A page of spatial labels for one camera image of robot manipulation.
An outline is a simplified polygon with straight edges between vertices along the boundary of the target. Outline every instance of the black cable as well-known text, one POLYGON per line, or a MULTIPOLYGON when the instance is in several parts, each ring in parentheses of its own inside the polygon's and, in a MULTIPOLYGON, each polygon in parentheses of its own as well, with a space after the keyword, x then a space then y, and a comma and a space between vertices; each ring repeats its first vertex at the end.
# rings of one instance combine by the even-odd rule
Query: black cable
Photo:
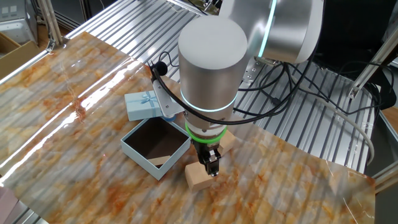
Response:
POLYGON ((191 107, 189 107, 188 105, 186 105, 183 101, 181 101, 178 97, 176 97, 174 95, 174 93, 172 93, 170 91, 169 88, 167 88, 166 84, 163 82, 163 80, 161 79, 160 75, 158 74, 156 69, 153 69, 153 74, 156 77, 156 79, 158 79, 160 85, 162 86, 162 88, 167 92, 167 94, 170 95, 171 98, 173 98, 173 100, 178 103, 182 108, 184 108, 185 110, 187 110, 189 113, 191 113, 194 116, 197 116, 198 118, 205 120, 207 122, 210 123, 214 123, 214 124, 221 124, 221 125, 239 125, 239 124, 246 124, 246 123, 251 123, 253 121, 257 121, 260 120, 262 118, 268 117, 268 116, 274 116, 275 112, 282 106, 284 105, 286 102, 288 102, 297 92, 300 84, 302 83, 302 81, 304 80, 304 76, 307 74, 308 69, 310 68, 310 65, 312 63, 313 60, 313 56, 314 56, 314 52, 311 54, 308 63, 306 65, 306 67, 304 68, 303 71, 303 75, 299 78, 297 85, 294 86, 292 92, 290 92, 281 102, 278 106, 275 106, 273 109, 271 109, 270 111, 261 114, 260 116, 256 116, 254 118, 249 118, 249 119, 244 119, 241 121, 220 121, 220 120, 216 120, 213 118, 209 118, 207 116, 202 115, 201 113, 197 112, 196 110, 192 109, 191 107))
POLYGON ((204 15, 207 16, 207 13, 203 12, 197 5, 195 5, 193 2, 191 2, 191 0, 187 0, 189 3, 192 4, 192 6, 195 6, 195 8, 197 8, 201 13, 203 13, 204 15))
POLYGON ((290 74, 289 65, 287 63, 284 63, 284 66, 285 66, 285 69, 286 69, 286 72, 287 72, 287 77, 289 78, 289 88, 292 91, 292 89, 293 89, 292 74, 290 74))
POLYGON ((160 55, 159 55, 159 61, 161 61, 160 58, 162 57, 163 54, 167 54, 167 55, 169 56, 170 65, 171 65, 172 67, 179 67, 179 65, 173 65, 172 57, 170 56, 170 53, 168 53, 167 51, 164 51, 164 52, 160 53, 160 55))
MULTIPOLYGON (((368 62, 357 62, 357 61, 355 61, 355 62, 348 62, 348 63, 346 63, 345 65, 348 65, 348 64, 350 64, 350 63, 368 63, 368 62)), ((376 64, 376 63, 371 63, 371 62, 369 62, 368 64, 375 65, 375 66, 380 66, 380 67, 385 67, 385 66, 383 66, 383 65, 376 64)), ((292 66, 299 74, 302 75, 302 72, 301 72, 296 66, 292 65, 291 63, 289 63, 289 65, 292 66)), ((388 67, 387 67, 387 69, 391 72, 391 75, 394 76, 394 74, 392 73, 392 70, 391 70, 390 68, 388 68, 388 67)), ((311 92, 311 91, 307 91, 307 90, 303 90, 303 89, 299 88, 300 91, 302 91, 302 92, 304 92, 304 93, 308 93, 308 94, 313 95, 313 96, 317 96, 317 97, 322 98, 323 100, 325 100, 325 101, 327 101, 327 102, 332 103, 333 105, 336 106, 337 109, 339 109, 339 110, 340 110, 341 112, 343 112, 344 114, 351 115, 351 114, 355 114, 355 113, 357 113, 357 112, 360 112, 360 111, 362 111, 362 110, 371 109, 371 108, 378 108, 378 107, 380 107, 380 106, 383 105, 383 103, 380 103, 380 101, 378 100, 378 104, 377 104, 377 105, 374 105, 374 106, 367 106, 367 107, 360 108, 360 109, 355 110, 355 111, 352 111, 352 112, 347 112, 347 111, 345 111, 343 108, 341 108, 340 106, 338 106, 338 104, 336 104, 333 100, 331 100, 330 97, 328 97, 326 94, 324 94, 324 92, 322 92, 321 89, 320 89, 312 80, 310 80, 310 79, 307 78, 307 77, 305 77, 305 79, 306 79, 308 82, 310 82, 310 83, 322 94, 322 96, 319 95, 319 94, 313 93, 313 92, 311 92)))

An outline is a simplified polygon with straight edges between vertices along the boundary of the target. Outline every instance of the green ring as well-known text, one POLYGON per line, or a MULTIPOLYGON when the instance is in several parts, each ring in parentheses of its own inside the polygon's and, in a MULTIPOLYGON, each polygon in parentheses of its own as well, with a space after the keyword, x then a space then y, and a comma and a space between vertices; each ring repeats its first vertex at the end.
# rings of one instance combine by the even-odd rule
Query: green ring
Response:
POLYGON ((189 136, 191 136, 191 138, 194 141, 197 141, 199 143, 203 143, 203 144, 213 144, 216 142, 219 142, 221 140, 221 138, 224 136, 224 134, 226 133, 226 127, 224 129, 224 131, 217 137, 213 138, 213 139, 201 139, 196 137, 194 134, 192 134, 191 130, 189 130, 188 125, 185 123, 185 129, 187 130, 187 133, 189 134, 189 136))

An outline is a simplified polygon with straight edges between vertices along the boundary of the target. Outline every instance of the wooden block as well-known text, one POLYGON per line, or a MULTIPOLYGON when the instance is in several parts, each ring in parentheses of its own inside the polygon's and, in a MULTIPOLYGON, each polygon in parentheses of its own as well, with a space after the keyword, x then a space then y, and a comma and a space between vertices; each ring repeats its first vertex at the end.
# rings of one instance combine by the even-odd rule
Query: wooden block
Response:
POLYGON ((185 166, 185 178, 191 192, 205 189, 213 182, 213 178, 207 174, 205 166, 200 162, 185 166))
POLYGON ((218 152, 221 156, 224 156, 234 146, 236 137, 230 132, 226 131, 225 135, 221 138, 218 152))
POLYGON ((163 165, 168 159, 170 159, 170 156, 148 159, 148 161, 151 164, 153 164, 154 166, 159 166, 159 165, 163 165))

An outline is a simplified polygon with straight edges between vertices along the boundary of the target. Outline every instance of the metal bracket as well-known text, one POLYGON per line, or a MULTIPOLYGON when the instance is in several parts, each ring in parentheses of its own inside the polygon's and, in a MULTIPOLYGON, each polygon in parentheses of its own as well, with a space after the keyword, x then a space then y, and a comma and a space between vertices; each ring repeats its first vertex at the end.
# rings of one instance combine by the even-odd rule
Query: metal bracket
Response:
POLYGON ((66 39, 61 36, 60 28, 57 23, 57 18, 55 18, 55 13, 51 1, 38 0, 37 3, 40 6, 45 25, 49 32, 50 42, 46 50, 51 52, 55 47, 64 44, 64 40, 66 39))
POLYGON ((171 99, 158 80, 155 80, 152 86, 154 87, 157 102, 159 103, 163 116, 166 118, 172 118, 174 115, 184 111, 178 103, 171 99))
MULTIPOLYGON (((62 37, 62 42, 64 44, 66 44, 70 39, 66 38, 66 37, 62 37)), ((51 52, 52 50, 54 50, 56 48, 56 43, 55 40, 53 39, 49 39, 49 44, 47 44, 47 47, 45 48, 46 51, 51 52)))
MULTIPOLYGON (((395 29, 395 31, 391 34, 391 36, 387 39, 387 41, 385 41, 385 43, 381 46, 381 48, 373 57, 371 62, 378 64, 383 63, 397 45, 398 45, 398 28, 395 29)), ((362 89, 365 83, 372 77, 372 75, 376 72, 378 68, 379 67, 375 65, 366 66, 366 68, 362 71, 359 77, 351 85, 348 92, 348 97, 354 99, 358 94, 358 92, 360 91, 360 89, 362 89)))
POLYGON ((245 83, 252 83, 260 73, 264 64, 261 62, 257 62, 254 57, 250 58, 248 66, 246 67, 246 71, 243 75, 242 81, 245 83))

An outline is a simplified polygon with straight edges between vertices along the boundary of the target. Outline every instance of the gift box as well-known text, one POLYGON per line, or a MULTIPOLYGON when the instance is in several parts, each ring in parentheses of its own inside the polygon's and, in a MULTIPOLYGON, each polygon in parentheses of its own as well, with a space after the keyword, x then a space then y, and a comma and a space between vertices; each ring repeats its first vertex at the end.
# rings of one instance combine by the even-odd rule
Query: gift box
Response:
POLYGON ((191 137, 180 126, 163 118, 139 123, 122 140, 122 150, 148 173, 160 180, 189 149, 191 137))
POLYGON ((163 116, 155 92, 145 91, 124 95, 129 121, 163 116))

